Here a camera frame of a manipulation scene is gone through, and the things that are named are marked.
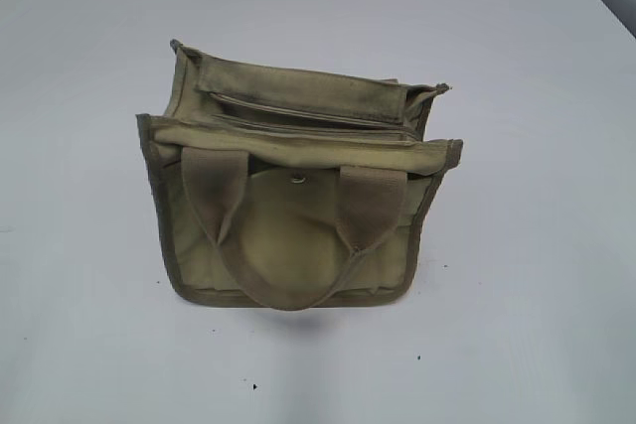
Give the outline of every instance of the bag handle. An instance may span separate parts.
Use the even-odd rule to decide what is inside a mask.
[[[242,202],[249,153],[184,147],[181,169],[186,197],[206,236],[245,294],[265,307],[303,310],[319,305],[354,274],[366,254],[398,226],[406,191],[406,172],[342,166],[338,181],[336,228],[349,257],[326,288],[298,293],[263,279],[247,263],[232,219]]]

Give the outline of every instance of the olive green bag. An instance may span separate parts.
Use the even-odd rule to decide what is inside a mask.
[[[230,62],[171,43],[163,116],[137,117],[170,281],[216,307],[402,295],[460,140],[422,142],[448,89]]]

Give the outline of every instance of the snap button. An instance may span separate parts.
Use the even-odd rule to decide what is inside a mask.
[[[300,173],[293,173],[289,179],[291,184],[302,184],[307,180],[307,178]]]

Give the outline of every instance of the zipper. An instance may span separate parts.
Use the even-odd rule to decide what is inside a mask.
[[[208,91],[208,95],[212,99],[215,99],[216,101],[219,101],[221,103],[231,104],[234,106],[239,106],[239,107],[244,107],[249,109],[255,109],[258,111],[264,111],[267,113],[277,114],[281,116],[292,116],[297,118],[307,118],[307,119],[313,119],[318,121],[329,121],[332,123],[361,126],[361,127],[370,128],[370,129],[391,129],[395,131],[400,130],[406,133],[410,133],[410,132],[414,133],[414,131],[407,126],[402,126],[398,124],[395,124],[395,125],[386,124],[386,123],[383,123],[382,121],[374,121],[371,119],[350,118],[346,116],[321,114],[321,113],[314,113],[309,111],[299,111],[296,109],[289,109],[289,108],[283,108],[278,106],[269,106],[266,104],[253,103],[251,101],[237,99],[232,96],[227,96],[221,93],[214,93],[212,91]]]
[[[248,119],[237,118],[235,116],[227,116],[225,114],[212,114],[211,117],[227,123],[229,126],[236,127],[238,129],[247,129],[252,131],[263,131],[269,133],[283,133],[283,134],[302,134],[309,136],[356,136],[359,138],[368,139],[387,139],[389,135],[405,135],[409,139],[419,141],[419,137],[415,131],[409,128],[396,127],[385,129],[346,129],[346,128],[321,128],[314,126],[294,126],[287,124],[276,123],[261,123],[250,121]]]

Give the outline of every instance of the white table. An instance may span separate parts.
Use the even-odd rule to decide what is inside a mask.
[[[134,119],[173,37],[454,86],[405,299],[177,297]],[[599,0],[1,0],[0,52],[0,422],[636,419],[636,43]]]

